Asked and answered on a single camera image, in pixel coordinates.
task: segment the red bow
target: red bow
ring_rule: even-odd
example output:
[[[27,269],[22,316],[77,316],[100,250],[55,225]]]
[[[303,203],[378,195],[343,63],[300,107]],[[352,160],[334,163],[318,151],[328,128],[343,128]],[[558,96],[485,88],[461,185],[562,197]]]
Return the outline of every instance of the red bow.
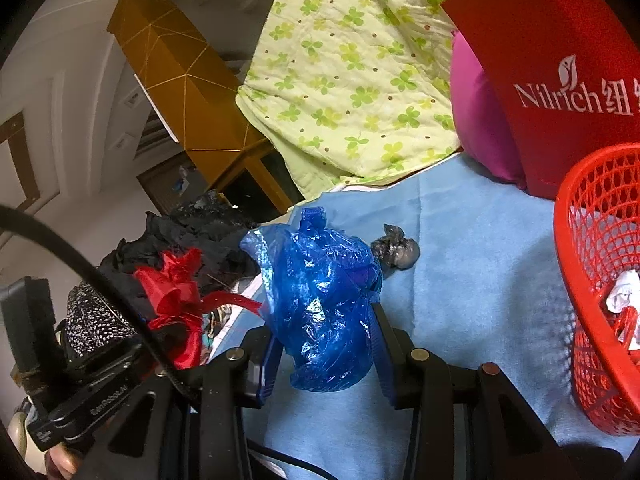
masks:
[[[151,329],[181,322],[187,326],[187,341],[180,354],[174,358],[179,369],[200,364],[202,351],[202,315],[224,304],[236,304],[258,314],[260,303],[239,294],[222,290],[200,298],[198,284],[192,280],[193,273],[200,268],[199,249],[192,248],[184,256],[162,253],[162,270],[139,267],[134,276],[145,289],[158,317],[149,321]]]

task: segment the red plastic basket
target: red plastic basket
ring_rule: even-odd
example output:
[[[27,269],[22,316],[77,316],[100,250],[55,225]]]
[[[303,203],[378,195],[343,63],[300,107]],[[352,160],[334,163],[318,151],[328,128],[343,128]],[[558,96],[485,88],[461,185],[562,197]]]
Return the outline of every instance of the red plastic basket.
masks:
[[[640,142],[592,153],[556,198],[554,237],[577,315],[574,392],[591,422],[640,434],[640,372],[618,342],[604,299],[623,270],[640,270]]]

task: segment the pink cushion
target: pink cushion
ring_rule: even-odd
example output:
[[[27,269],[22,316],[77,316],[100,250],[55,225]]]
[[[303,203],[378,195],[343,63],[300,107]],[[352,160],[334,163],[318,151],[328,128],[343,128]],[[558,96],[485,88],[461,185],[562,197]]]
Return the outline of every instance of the pink cushion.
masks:
[[[494,176],[525,189],[511,129],[489,80],[462,34],[453,38],[451,107],[464,150]]]

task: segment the knotted plastic bag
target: knotted plastic bag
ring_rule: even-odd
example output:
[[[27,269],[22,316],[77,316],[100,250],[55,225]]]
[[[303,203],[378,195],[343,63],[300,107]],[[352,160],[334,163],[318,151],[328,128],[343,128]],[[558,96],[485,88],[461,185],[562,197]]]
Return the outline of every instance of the knotted plastic bag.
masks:
[[[260,265],[260,315],[294,359],[291,384],[336,392],[372,364],[368,314],[379,301],[380,264],[359,238],[326,227],[324,209],[302,210],[300,228],[272,224],[240,243]]]

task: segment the bolt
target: bolt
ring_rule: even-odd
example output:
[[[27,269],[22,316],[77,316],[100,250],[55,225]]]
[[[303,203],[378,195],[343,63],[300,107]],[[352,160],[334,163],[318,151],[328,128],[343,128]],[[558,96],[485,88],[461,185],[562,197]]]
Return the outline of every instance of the bolt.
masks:
[[[226,358],[230,361],[238,361],[244,357],[244,350],[239,347],[230,348],[225,352]]]
[[[411,350],[411,359],[414,361],[426,361],[429,356],[429,352],[424,348],[414,348]]]
[[[500,373],[500,367],[496,363],[484,363],[482,371],[487,375],[497,375]]]

